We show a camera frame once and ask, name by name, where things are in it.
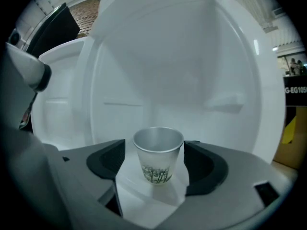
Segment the open lid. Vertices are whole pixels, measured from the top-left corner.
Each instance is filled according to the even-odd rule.
[[[102,0],[88,40],[87,144],[167,126],[272,161],[283,80],[265,33],[234,0]]]

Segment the person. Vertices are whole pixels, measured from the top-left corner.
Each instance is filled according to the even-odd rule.
[[[292,76],[294,75],[300,75],[299,66],[296,64],[295,59],[292,58],[290,62],[290,73]]]
[[[306,75],[307,69],[306,67],[304,67],[303,63],[300,60],[298,60],[297,64],[299,66],[300,75]]]

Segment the black panel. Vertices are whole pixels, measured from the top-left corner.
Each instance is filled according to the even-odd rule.
[[[67,162],[67,161],[69,161],[70,159],[67,158],[67,157],[63,157],[63,160],[64,160],[64,162]]]
[[[269,182],[256,185],[255,189],[263,201],[265,207],[269,206],[275,199],[279,197],[279,194],[275,191]]]
[[[92,153],[86,160],[87,167],[103,179],[115,181],[125,160],[125,140],[119,140],[110,146]]]
[[[80,31],[66,3],[47,16],[26,50],[37,58],[60,44],[76,39]]]
[[[186,196],[205,195],[215,190],[228,175],[228,165],[219,155],[199,145],[199,141],[184,142],[184,164],[189,173]]]

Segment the white machine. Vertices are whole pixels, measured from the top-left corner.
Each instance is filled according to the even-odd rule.
[[[227,228],[288,190],[269,165],[283,128],[282,76],[263,30],[234,0],[101,0],[89,37],[39,59],[52,77],[34,102],[33,131],[73,229]],[[151,126],[186,141],[161,187],[146,182],[132,143]],[[121,157],[119,167],[94,174],[90,156],[119,146],[102,162]],[[197,164],[212,170],[194,180]]]

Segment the yellow object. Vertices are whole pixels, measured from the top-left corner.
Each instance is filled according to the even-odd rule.
[[[283,132],[283,144],[289,144],[292,142],[295,132],[296,116],[291,120],[291,122],[284,128]]]

